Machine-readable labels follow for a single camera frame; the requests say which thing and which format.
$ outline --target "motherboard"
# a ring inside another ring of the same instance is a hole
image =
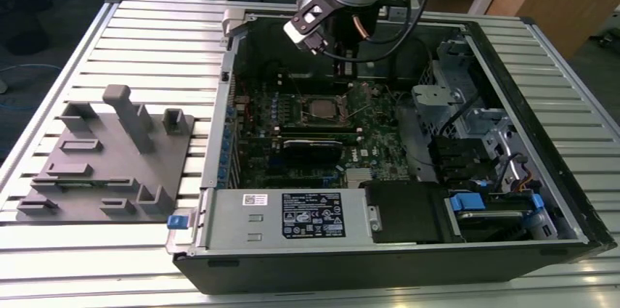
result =
[[[308,86],[285,70],[276,81],[240,83],[241,188],[357,188],[369,179],[409,179],[394,118],[406,92],[361,80],[340,89]]]

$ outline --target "metal slatted surface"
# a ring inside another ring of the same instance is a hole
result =
[[[101,103],[108,84],[128,84],[132,100],[146,104],[149,113],[169,106],[198,118],[193,128],[177,207],[196,205],[204,152],[210,130],[218,65],[220,22],[226,6],[192,0],[124,0],[110,7],[105,28],[88,44],[70,78],[52,104],[49,119],[16,161],[1,190],[0,221],[16,217],[16,204],[28,193],[30,176],[45,162],[64,124],[54,120],[68,100],[94,101],[94,110],[112,111]],[[260,5],[266,9],[289,6]],[[470,20],[462,15],[426,14],[428,18]],[[614,127],[597,111],[586,93],[549,56],[518,19],[480,17],[500,58],[521,89],[537,118],[554,141],[577,181],[620,240],[620,144]],[[458,297],[460,307],[501,304],[526,307],[538,299],[565,305],[613,307],[620,299],[620,250],[577,264],[537,270],[509,283],[434,286],[414,289],[334,291],[290,295],[205,296],[178,274],[165,253],[168,231],[162,224],[0,227],[1,307],[68,307],[166,304],[242,304],[258,307],[325,307],[398,305],[445,307]]]

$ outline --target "sticker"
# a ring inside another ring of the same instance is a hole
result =
[[[281,235],[286,239],[344,237],[340,193],[282,194]]]
[[[265,206],[268,204],[266,194],[244,194],[242,205],[244,206]]]

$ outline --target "blue tab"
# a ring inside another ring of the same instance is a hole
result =
[[[540,194],[532,195],[532,202],[533,202],[533,207],[536,209],[544,208],[544,201],[542,201],[542,197],[540,196]]]
[[[461,202],[458,201],[458,198],[456,196],[449,198],[449,203],[452,205],[452,210],[453,211],[461,211],[462,205],[461,205]]]
[[[449,198],[449,201],[454,211],[484,210],[486,208],[480,193],[457,193]]]
[[[168,229],[169,230],[186,230],[189,228],[189,217],[181,215],[168,216]]]

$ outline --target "white label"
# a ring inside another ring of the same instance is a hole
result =
[[[242,205],[244,206],[266,206],[268,195],[266,194],[244,194]]]

